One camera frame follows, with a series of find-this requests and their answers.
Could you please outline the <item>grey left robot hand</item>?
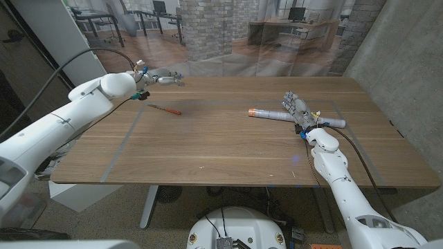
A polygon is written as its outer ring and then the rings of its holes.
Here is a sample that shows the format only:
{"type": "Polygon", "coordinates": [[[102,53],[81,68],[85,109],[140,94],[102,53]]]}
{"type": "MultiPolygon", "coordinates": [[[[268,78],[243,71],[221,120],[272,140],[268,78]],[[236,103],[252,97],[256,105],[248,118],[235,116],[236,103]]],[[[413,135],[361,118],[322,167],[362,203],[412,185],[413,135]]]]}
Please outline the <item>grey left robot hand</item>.
{"type": "Polygon", "coordinates": [[[148,70],[145,73],[139,73],[136,75],[136,83],[140,83],[142,86],[149,86],[153,84],[159,84],[161,86],[178,85],[183,86],[181,81],[182,74],[176,71],[170,71],[167,68],[157,68],[148,70]]]}

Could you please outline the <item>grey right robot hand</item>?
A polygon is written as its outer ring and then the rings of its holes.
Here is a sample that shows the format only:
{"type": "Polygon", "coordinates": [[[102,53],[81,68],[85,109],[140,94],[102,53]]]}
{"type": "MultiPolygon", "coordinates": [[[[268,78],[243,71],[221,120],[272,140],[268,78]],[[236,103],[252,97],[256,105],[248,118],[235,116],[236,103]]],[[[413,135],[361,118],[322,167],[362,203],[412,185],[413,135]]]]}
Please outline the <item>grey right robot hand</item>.
{"type": "Polygon", "coordinates": [[[303,130],[317,126],[317,122],[304,100],[292,91],[286,92],[283,99],[283,107],[295,118],[295,123],[300,125],[303,130]]]}

